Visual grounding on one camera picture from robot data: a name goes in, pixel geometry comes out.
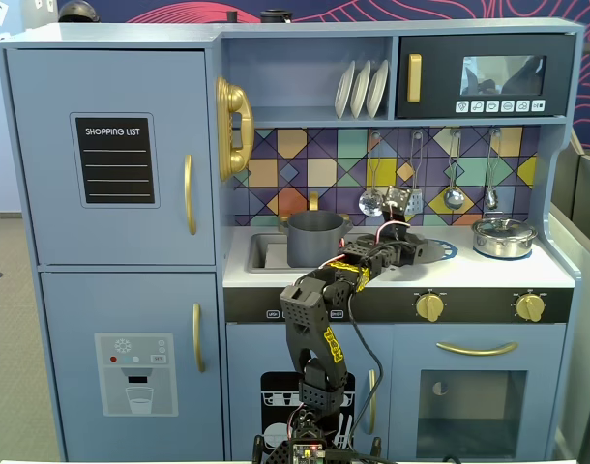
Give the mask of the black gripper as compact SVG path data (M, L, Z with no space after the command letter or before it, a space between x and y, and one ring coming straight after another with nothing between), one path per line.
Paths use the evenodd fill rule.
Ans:
M397 234L381 234L369 250L369 262L379 263L381 267L426 264L425 251L422 248L411 250L411 246L425 247L427 244L426 238L417 235L400 237Z

